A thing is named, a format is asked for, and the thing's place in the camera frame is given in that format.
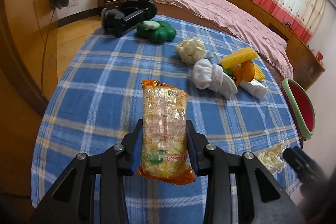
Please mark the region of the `white plastic wrapper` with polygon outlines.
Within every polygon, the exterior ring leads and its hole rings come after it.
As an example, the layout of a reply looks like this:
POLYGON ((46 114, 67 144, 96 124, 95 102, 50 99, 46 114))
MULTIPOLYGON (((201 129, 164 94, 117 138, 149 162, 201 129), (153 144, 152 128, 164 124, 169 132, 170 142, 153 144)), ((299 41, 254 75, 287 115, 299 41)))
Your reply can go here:
POLYGON ((267 150, 260 152, 257 155, 257 158, 271 174, 280 173, 285 165, 281 159, 284 150, 285 143, 282 141, 269 147, 267 150))

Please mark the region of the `white tissue roll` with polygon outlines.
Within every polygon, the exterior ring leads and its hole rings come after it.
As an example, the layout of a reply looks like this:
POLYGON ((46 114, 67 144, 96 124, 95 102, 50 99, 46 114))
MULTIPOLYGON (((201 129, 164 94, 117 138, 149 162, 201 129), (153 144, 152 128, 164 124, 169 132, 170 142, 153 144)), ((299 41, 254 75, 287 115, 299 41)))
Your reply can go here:
POLYGON ((268 89, 262 83, 255 79, 253 79, 251 82, 242 80, 239 86, 259 100, 263 99, 268 91, 268 89))

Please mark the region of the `orange clear snack packet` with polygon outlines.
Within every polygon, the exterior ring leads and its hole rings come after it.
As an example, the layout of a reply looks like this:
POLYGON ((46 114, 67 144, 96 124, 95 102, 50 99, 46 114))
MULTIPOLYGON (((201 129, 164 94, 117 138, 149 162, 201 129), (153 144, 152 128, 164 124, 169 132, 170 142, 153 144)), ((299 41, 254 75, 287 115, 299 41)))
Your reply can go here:
POLYGON ((188 162, 188 94, 156 80, 143 80, 143 135, 137 174, 173 185, 195 182, 188 162))

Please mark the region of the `orange wrapper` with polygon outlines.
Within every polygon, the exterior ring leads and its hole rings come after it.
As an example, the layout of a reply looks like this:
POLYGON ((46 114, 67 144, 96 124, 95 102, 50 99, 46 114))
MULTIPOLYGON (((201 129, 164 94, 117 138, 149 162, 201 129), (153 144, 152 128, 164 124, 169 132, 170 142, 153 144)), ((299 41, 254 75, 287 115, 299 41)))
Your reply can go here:
POLYGON ((230 68, 234 74, 234 82, 239 86, 241 81, 251 82, 255 77, 255 66, 252 60, 245 61, 240 66, 230 68))

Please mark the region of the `yellow corn cob toy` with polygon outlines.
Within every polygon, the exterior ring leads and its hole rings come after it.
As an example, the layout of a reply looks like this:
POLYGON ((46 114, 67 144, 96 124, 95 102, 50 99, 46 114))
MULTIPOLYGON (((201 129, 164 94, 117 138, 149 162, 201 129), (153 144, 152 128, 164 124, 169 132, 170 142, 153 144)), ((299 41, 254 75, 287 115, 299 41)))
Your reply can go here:
POLYGON ((258 57, 258 54, 254 49, 250 47, 245 47, 234 53, 231 53, 230 55, 223 57, 220 61, 220 65, 224 69, 228 69, 236 65, 239 65, 243 62, 255 59, 257 57, 258 57))

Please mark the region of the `green red trash bin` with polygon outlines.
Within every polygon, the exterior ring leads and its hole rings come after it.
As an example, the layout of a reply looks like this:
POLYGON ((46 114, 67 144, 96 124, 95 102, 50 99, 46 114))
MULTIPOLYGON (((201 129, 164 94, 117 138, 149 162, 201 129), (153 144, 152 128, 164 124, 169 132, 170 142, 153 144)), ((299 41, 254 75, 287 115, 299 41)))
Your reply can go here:
POLYGON ((303 140, 310 140, 315 132, 316 117, 309 96, 299 83, 289 78, 281 82, 280 88, 290 108, 298 134, 303 140))

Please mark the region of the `blue plaid tablecloth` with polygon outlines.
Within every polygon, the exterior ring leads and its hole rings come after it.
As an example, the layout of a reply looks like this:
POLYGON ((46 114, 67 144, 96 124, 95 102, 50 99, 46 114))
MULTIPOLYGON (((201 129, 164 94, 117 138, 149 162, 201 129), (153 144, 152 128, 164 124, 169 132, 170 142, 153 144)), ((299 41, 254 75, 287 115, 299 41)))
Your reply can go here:
MULTIPOLYGON (((97 30, 78 51, 59 81, 47 106, 36 140, 31 167, 31 197, 37 208, 49 188, 79 153, 90 156, 121 143, 143 117, 143 80, 156 80, 188 94, 186 121, 226 153, 241 156, 260 152, 282 141, 285 148, 298 146, 298 133, 285 97, 262 61, 268 89, 261 100, 244 89, 226 100, 220 93, 200 90, 192 81, 193 68, 181 61, 176 45, 185 38, 199 38, 215 63, 247 43, 206 27, 158 15, 177 35, 172 42, 152 44, 131 30, 120 38, 97 30)), ((137 174, 123 178, 128 223, 204 223, 206 176, 179 186, 137 174)), ((272 174, 288 196, 298 179, 285 165, 272 174)), ((232 221, 238 222, 235 175, 230 175, 232 221)), ((99 185, 96 176, 94 222, 99 222, 99 185)))

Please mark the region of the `long wooden sideboard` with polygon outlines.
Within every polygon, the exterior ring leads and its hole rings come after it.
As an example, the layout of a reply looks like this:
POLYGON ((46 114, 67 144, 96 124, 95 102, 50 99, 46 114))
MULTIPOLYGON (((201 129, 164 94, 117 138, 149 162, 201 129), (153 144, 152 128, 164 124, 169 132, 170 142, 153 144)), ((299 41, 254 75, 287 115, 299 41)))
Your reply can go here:
POLYGON ((293 78, 305 90, 310 88, 318 77, 325 71, 309 46, 304 44, 293 31, 281 23, 269 12, 250 0, 226 0, 241 10, 254 16, 259 22, 268 27, 275 34, 287 42, 286 54, 293 66, 293 78))

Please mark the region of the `red box on shelf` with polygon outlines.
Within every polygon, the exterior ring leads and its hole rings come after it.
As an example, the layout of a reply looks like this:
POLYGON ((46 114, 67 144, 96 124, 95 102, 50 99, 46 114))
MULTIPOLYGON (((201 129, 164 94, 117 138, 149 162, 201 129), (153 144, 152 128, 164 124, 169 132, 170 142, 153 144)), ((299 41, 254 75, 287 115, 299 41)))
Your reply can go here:
POLYGON ((323 54, 320 51, 318 51, 316 54, 316 58, 318 61, 321 61, 323 59, 323 54))

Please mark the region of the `white sock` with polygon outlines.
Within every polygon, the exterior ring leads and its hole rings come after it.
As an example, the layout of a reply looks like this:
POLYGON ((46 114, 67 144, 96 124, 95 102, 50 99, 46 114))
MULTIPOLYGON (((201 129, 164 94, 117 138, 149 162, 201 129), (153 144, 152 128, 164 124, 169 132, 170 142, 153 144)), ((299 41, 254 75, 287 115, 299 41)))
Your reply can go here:
POLYGON ((194 64, 192 80, 198 89, 220 93, 226 100, 238 92, 233 79, 223 72, 221 66, 212 64, 208 59, 200 59, 194 64))

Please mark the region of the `wooden wardrobe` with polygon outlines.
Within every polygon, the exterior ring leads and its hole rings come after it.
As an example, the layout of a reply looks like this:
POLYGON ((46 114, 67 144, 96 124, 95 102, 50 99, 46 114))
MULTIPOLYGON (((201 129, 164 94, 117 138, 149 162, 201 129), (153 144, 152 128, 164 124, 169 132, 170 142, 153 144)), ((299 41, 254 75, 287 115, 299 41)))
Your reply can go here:
POLYGON ((40 116, 58 83, 57 30, 50 0, 1 0, 1 69, 40 116))

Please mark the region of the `green clover toy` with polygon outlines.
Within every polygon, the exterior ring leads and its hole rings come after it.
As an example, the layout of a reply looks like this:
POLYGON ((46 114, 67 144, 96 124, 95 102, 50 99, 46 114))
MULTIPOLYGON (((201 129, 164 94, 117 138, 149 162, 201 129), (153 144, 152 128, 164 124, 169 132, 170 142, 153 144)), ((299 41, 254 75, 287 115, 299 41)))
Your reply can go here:
POLYGON ((148 40, 152 44, 172 42, 177 31, 167 22, 146 20, 137 27, 137 36, 148 40))

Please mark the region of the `pink bed quilt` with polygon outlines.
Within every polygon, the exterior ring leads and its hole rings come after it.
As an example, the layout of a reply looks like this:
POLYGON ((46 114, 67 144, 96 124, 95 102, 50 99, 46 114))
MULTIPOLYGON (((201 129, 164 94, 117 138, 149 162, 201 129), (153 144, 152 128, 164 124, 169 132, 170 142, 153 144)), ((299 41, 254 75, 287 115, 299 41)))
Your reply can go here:
POLYGON ((287 43, 255 17, 226 0, 152 0, 161 15, 226 32, 250 44, 281 78, 293 77, 287 43))

